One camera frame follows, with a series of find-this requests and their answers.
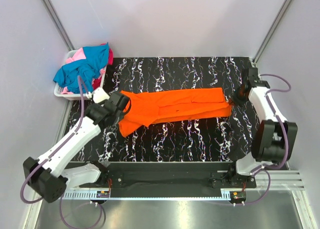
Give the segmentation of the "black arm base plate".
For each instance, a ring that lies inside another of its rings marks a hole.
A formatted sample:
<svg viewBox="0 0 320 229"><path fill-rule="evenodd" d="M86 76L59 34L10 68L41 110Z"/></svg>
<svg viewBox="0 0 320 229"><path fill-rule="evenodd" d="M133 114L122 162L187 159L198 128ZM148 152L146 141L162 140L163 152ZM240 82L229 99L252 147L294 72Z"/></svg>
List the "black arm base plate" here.
<svg viewBox="0 0 320 229"><path fill-rule="evenodd" d="M97 186L103 187L112 182L113 188L126 188L136 185L151 186L209 186L214 189L239 188L254 189L256 180L250 176L238 176L232 172L209 170L109 170L104 174L105 181L99 181Z"/></svg>

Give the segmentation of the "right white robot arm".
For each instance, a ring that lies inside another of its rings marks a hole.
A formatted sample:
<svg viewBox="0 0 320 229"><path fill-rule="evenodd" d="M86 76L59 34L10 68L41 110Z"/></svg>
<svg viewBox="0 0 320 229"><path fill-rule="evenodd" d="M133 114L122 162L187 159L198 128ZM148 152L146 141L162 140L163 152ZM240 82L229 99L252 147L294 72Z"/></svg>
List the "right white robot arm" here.
<svg viewBox="0 0 320 229"><path fill-rule="evenodd" d="M282 169L292 155L298 126L280 112L272 97L275 91L261 79L256 67L250 67L243 71L242 84L230 97L232 106L250 102L259 119L250 153L233 162L226 173L226 180L232 187L239 187L260 170Z"/></svg>

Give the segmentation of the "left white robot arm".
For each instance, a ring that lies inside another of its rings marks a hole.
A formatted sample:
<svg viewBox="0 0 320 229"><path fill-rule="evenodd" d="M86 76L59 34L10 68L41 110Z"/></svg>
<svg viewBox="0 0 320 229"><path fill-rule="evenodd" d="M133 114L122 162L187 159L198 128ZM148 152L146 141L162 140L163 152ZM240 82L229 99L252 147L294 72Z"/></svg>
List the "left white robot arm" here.
<svg viewBox="0 0 320 229"><path fill-rule="evenodd" d="M37 159L28 157L22 164L25 181L20 189L20 198L24 197L26 186L32 188L40 200L53 203L61 198L69 188L83 184L103 187L108 182L104 172L107 167L97 162L67 169L71 159L94 137L104 129L117 125L131 110L131 99L121 92L101 95L94 93L94 102L81 109L81 116L75 126L51 149Z"/></svg>

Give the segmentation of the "orange t shirt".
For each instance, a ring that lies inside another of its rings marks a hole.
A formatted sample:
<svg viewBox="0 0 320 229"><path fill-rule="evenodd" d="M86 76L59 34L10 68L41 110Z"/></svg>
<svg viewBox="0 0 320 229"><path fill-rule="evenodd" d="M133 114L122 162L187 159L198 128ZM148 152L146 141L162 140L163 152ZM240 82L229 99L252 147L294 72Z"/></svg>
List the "orange t shirt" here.
<svg viewBox="0 0 320 229"><path fill-rule="evenodd" d="M197 88L133 93L121 91L131 100L131 108L119 122L119 131L127 137L141 126L229 117L232 106L223 89Z"/></svg>

